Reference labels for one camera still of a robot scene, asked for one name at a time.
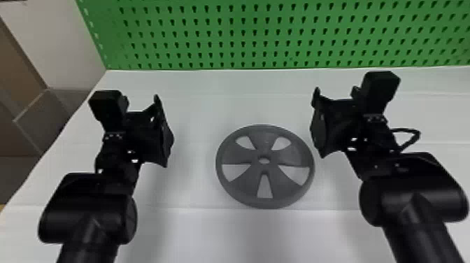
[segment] gray wheel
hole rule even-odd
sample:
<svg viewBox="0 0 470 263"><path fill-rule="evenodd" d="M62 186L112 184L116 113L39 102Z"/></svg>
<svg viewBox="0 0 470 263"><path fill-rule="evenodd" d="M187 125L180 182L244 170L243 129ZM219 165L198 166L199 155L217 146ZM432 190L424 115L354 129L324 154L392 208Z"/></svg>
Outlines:
<svg viewBox="0 0 470 263"><path fill-rule="evenodd" d="M254 149L237 143L248 137ZM273 150L280 137L290 144ZM222 168L225 164L249 164L241 175L229 180ZM302 183L296 183L279 166L306 167L308 175ZM271 125L253 125L230 134L220 145L215 159L215 170L223 188L237 201L255 208L282 208L299 200L309 189L315 164L307 145L292 132ZM258 197L262 177L268 178L272 198Z"/></svg>

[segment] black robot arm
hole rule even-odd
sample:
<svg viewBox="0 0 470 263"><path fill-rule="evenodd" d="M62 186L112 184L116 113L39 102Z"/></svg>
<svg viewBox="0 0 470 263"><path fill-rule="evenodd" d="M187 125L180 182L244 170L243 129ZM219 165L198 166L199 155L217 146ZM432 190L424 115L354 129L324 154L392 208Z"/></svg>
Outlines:
<svg viewBox="0 0 470 263"><path fill-rule="evenodd" d="M42 242L63 244L57 262L114 262L136 233L132 195L141 165L166 167L173 145L157 95L141 112L127 112L129 102L117 90L95 92L89 104L105 131L95 172L67 174L39 222Z"/></svg>
<svg viewBox="0 0 470 263"><path fill-rule="evenodd" d="M444 223L465 219L465 193L430 153L403 153L420 132L390 129L383 115L399 82L390 71L368 72L361 87L352 88L351 99L328 99L315 89L315 147L321 157L346 154L363 181L362 215L383 228L397 262L463 262ZM411 139L399 145L396 132L410 133Z"/></svg>

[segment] center hole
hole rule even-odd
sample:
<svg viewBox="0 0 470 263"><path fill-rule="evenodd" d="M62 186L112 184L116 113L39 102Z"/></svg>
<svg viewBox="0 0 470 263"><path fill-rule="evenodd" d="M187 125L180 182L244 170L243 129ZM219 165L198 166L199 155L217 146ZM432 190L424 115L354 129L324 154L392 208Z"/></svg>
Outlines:
<svg viewBox="0 0 470 263"><path fill-rule="evenodd" d="M260 164L268 164L270 162L269 159L266 157L260 157L258 161Z"/></svg>

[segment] white wall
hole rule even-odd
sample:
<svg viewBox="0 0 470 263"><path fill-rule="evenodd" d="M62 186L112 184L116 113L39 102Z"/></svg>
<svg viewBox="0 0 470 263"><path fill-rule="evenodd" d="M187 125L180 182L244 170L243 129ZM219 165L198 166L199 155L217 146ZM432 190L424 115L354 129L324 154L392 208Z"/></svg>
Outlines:
<svg viewBox="0 0 470 263"><path fill-rule="evenodd" d="M0 16L49 87L89 90L105 68L74 0L0 3Z"/></svg>

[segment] white surface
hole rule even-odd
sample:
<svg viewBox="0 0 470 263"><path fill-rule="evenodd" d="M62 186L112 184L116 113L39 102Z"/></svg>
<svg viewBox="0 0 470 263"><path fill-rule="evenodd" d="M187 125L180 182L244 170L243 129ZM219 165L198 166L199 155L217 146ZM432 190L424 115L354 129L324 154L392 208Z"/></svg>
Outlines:
<svg viewBox="0 0 470 263"><path fill-rule="evenodd" d="M49 87L90 90L104 74L74 0L0 2L0 16Z"/></svg>
<svg viewBox="0 0 470 263"><path fill-rule="evenodd" d="M399 93L387 108L392 127L414 127L410 150L432 152L470 192L470 67L393 69ZM108 71L96 89L119 89L130 110L158 93L176 143L169 168L146 164L134 198L138 231L116 262L393 262L379 228L358 211L359 180L341 153L320 159L308 126L315 86L347 97L367 69L298 71ZM246 208L215 175L215 153L239 127L289 129L313 150L316 174L306 196L278 211ZM38 218L62 177L91 171L102 129L84 104L0 214L0 262L54 262L59 246L37 239ZM470 220L448 224L470 261Z"/></svg>

